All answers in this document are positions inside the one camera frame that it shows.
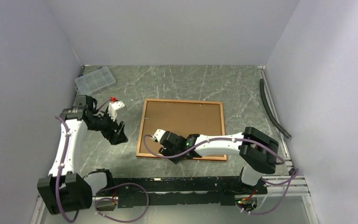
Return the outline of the aluminium rail frame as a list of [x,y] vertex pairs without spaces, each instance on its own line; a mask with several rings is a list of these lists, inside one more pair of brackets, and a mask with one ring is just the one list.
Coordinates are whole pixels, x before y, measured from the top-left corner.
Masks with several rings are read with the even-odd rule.
[[192,224],[219,208],[251,223],[279,214],[297,197],[307,208],[303,176],[268,118],[256,66],[150,65],[101,67],[99,91],[78,93],[56,117],[61,140],[37,189],[52,215],[101,204],[145,221],[174,209]]

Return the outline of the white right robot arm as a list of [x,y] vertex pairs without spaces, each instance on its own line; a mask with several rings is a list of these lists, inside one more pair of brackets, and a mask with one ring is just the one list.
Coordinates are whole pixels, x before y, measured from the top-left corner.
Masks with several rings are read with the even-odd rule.
[[278,142],[254,127],[246,127],[244,132],[231,135],[190,134],[186,138],[158,129],[152,139],[161,145],[158,152],[174,163],[211,155],[240,156],[245,164],[238,189],[244,194],[254,190],[262,176],[274,174],[276,166],[284,163],[278,155]]

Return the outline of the clear plastic compartment box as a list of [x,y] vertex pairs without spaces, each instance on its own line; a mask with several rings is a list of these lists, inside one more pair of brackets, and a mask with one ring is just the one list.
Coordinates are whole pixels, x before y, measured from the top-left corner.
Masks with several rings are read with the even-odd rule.
[[107,66],[98,68],[75,79],[75,90],[80,95],[92,96],[117,84]]

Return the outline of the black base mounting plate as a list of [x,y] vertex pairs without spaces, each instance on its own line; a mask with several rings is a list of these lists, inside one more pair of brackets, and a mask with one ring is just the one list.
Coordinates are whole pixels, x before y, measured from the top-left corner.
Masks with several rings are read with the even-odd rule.
[[234,206],[249,195],[265,195],[262,180],[255,186],[241,182],[238,176],[112,178],[96,197],[118,199],[119,208],[157,205],[213,204]]

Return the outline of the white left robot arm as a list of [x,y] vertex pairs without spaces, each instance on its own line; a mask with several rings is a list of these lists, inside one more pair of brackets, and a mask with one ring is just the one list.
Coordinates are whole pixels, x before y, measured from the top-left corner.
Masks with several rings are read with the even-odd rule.
[[97,100],[88,95],[76,96],[70,108],[63,109],[56,118],[61,123],[61,138],[54,163],[45,178],[37,183],[39,195],[52,215],[88,209],[92,198],[101,193],[109,196],[115,183],[108,169],[99,168],[82,177],[80,154],[87,131],[100,132],[111,144],[128,142],[124,122],[118,122],[118,111],[125,108],[123,101],[110,98],[97,106]]

